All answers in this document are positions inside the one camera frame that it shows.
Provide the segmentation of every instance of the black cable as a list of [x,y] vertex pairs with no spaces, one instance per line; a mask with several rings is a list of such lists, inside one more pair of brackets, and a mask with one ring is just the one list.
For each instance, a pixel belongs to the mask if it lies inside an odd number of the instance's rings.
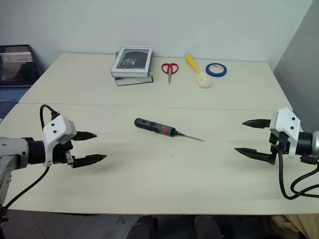
[[41,127],[42,127],[42,129],[44,128],[44,120],[43,120],[43,109],[44,108],[48,108],[50,111],[51,111],[51,113],[54,113],[54,112],[56,112],[54,109],[52,109],[50,106],[48,106],[48,105],[41,105],[41,107],[40,107],[40,121],[41,121]]
[[[299,196],[305,196],[305,197],[310,197],[310,195],[312,194],[305,194],[306,192],[312,190],[312,189],[315,189],[315,188],[319,188],[319,184],[316,184],[316,185],[312,185],[310,187],[307,187],[299,192],[296,191],[296,193],[292,196],[288,196],[287,193],[286,193],[286,190],[285,190],[285,186],[284,186],[284,176],[283,176],[283,171],[284,171],[284,163],[283,163],[283,152],[282,151],[278,151],[278,158],[279,158],[279,185],[280,185],[280,190],[283,194],[283,196],[286,198],[286,199],[289,199],[289,200],[292,200],[292,199],[295,199]],[[308,174],[305,174],[299,178],[297,178],[293,183],[294,186],[300,182],[301,180],[313,175],[313,171],[308,173]],[[311,197],[314,197],[314,198],[319,198],[319,195],[315,195],[313,194],[313,196]]]
[[34,185],[36,185],[38,182],[41,181],[41,179],[47,174],[47,172],[49,171],[50,167],[47,167],[44,171],[44,173],[37,179],[34,181],[34,183],[32,183],[30,186],[28,186],[26,189],[24,189],[22,192],[20,192],[18,195],[16,195],[10,202],[8,202],[8,204],[5,206],[5,209],[7,210],[12,203],[14,203],[19,197],[21,197],[23,194],[25,194],[27,191],[29,191]]
[[[40,107],[40,121],[41,121],[41,127],[42,130],[44,128],[44,120],[43,120],[43,109],[44,108],[48,108],[51,111],[52,117],[54,115],[58,115],[58,112],[55,111],[54,109],[52,109],[50,106],[48,105],[41,105]],[[10,202],[8,202],[8,204],[5,206],[5,211],[19,198],[21,197],[23,194],[25,194],[27,191],[29,191],[32,187],[34,187],[38,182],[40,182],[42,180],[42,178],[44,178],[44,176],[47,174],[47,172],[49,171],[50,167],[47,167],[44,171],[44,173],[42,173],[42,175],[35,180],[30,186],[28,186],[26,189],[24,189],[23,191],[21,191],[18,195],[16,195],[13,199],[11,199]]]
[[[299,178],[297,178],[290,186],[290,189],[291,191],[293,191],[294,193],[298,193],[298,191],[295,190],[295,186],[297,183],[299,183],[300,181],[304,180],[305,178],[308,178],[316,173],[319,172],[319,162],[317,162],[317,168],[313,171],[311,171],[310,173],[307,173],[303,176],[300,176]],[[317,194],[307,194],[307,193],[304,193],[302,196],[304,197],[312,197],[312,198],[319,198],[319,195]]]

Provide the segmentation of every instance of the laptop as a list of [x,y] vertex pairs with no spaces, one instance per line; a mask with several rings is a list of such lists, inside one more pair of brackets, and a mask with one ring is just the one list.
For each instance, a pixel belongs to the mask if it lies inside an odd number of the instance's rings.
[[29,45],[0,46],[0,120],[38,78]]

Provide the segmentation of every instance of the white sponge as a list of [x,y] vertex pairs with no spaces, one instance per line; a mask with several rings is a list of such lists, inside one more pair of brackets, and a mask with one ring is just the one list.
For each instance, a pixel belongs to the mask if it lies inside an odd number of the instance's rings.
[[211,79],[204,72],[197,74],[197,82],[202,88],[208,88],[211,84]]

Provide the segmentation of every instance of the book stack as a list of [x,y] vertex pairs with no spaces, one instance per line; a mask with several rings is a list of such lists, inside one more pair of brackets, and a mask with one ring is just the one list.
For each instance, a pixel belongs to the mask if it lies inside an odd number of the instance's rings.
[[150,68],[152,49],[152,46],[121,47],[111,70],[117,86],[153,82]]

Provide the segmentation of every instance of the white wall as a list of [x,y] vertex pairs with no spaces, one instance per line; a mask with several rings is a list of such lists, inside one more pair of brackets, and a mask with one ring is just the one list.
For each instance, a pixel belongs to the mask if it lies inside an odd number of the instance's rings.
[[0,0],[0,45],[30,44],[44,68],[61,52],[268,61],[274,69],[312,0]]
[[274,74],[304,131],[319,130],[319,0],[304,20],[278,63]]

